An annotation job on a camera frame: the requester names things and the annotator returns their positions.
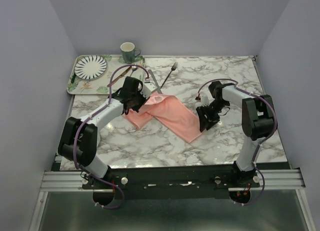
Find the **pink cloth napkin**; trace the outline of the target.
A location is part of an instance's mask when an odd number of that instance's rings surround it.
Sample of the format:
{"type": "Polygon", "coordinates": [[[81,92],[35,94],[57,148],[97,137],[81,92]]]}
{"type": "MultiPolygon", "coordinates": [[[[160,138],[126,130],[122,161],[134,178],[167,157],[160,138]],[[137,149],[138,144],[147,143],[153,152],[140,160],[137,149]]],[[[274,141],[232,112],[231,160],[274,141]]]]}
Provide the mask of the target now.
{"type": "Polygon", "coordinates": [[[139,111],[130,109],[124,118],[138,130],[155,118],[188,144],[202,135],[199,118],[174,95],[153,93],[139,111]]]}

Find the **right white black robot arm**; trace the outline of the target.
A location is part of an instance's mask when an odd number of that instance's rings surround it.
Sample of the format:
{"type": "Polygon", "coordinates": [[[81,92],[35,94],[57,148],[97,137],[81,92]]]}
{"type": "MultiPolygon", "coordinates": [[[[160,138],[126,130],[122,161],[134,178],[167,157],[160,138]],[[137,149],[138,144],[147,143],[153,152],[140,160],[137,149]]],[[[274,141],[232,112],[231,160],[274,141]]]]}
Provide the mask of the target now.
{"type": "Polygon", "coordinates": [[[241,108],[241,127],[245,135],[239,156],[235,161],[236,171],[230,174],[230,182],[241,187],[248,181],[246,172],[256,168],[256,161],[262,144],[276,132],[278,121],[270,95],[257,95],[237,87],[236,83],[221,83],[220,79],[209,82],[209,93],[197,94],[199,102],[196,112],[199,118],[199,131],[207,131],[220,121],[223,108],[233,104],[241,108]]]}

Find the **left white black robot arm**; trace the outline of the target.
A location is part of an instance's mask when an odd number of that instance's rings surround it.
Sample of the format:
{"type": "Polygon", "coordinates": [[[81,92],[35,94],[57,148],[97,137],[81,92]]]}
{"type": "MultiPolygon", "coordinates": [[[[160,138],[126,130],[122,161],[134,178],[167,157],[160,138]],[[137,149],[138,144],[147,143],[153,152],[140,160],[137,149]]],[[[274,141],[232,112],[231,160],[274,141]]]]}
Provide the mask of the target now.
{"type": "Polygon", "coordinates": [[[126,77],[121,88],[91,113],[81,117],[69,117],[64,125],[58,145],[58,154],[73,161],[76,168],[84,168],[94,175],[93,182],[101,189],[107,188],[111,176],[109,166],[97,156],[100,131],[113,119],[128,114],[129,110],[139,112],[148,101],[156,86],[134,77],[126,77]]]}

